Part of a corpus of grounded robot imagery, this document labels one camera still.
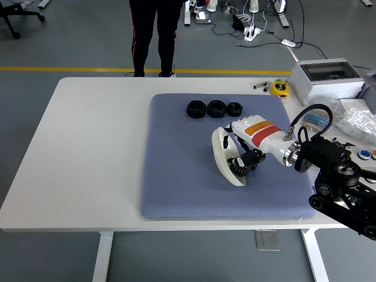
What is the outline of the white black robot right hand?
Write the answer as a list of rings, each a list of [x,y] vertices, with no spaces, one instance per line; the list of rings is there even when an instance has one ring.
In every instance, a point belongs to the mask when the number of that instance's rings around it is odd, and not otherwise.
[[[252,146],[262,153],[271,153],[280,163],[292,166],[290,157],[294,139],[285,141],[285,133],[269,120],[259,115],[252,115],[234,122],[224,128],[221,145],[226,149],[229,145],[230,136],[233,133],[241,147],[246,151],[242,156],[235,158],[232,163],[245,169],[259,162],[257,153],[249,149]]]

